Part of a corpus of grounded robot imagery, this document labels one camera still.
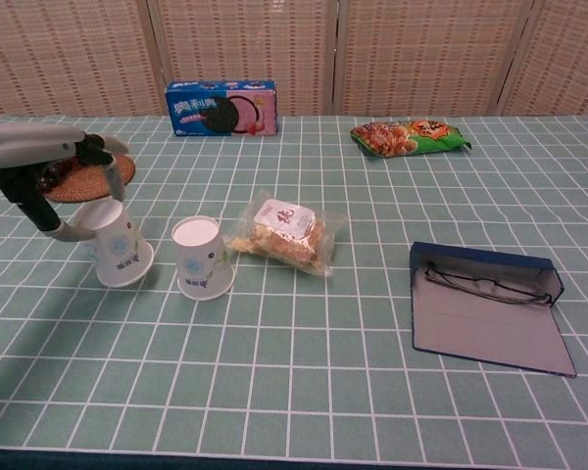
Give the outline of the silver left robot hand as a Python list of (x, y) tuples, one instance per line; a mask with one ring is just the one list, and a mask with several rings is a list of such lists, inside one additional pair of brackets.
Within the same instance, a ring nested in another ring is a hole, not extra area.
[(62, 242), (90, 240), (95, 233), (62, 221), (36, 188), (36, 174), (46, 166), (71, 157), (83, 165), (98, 165), (105, 173), (113, 199), (122, 201), (124, 183), (116, 155), (128, 144), (104, 134), (87, 133), (58, 123), (0, 123), (0, 191), (45, 235)]

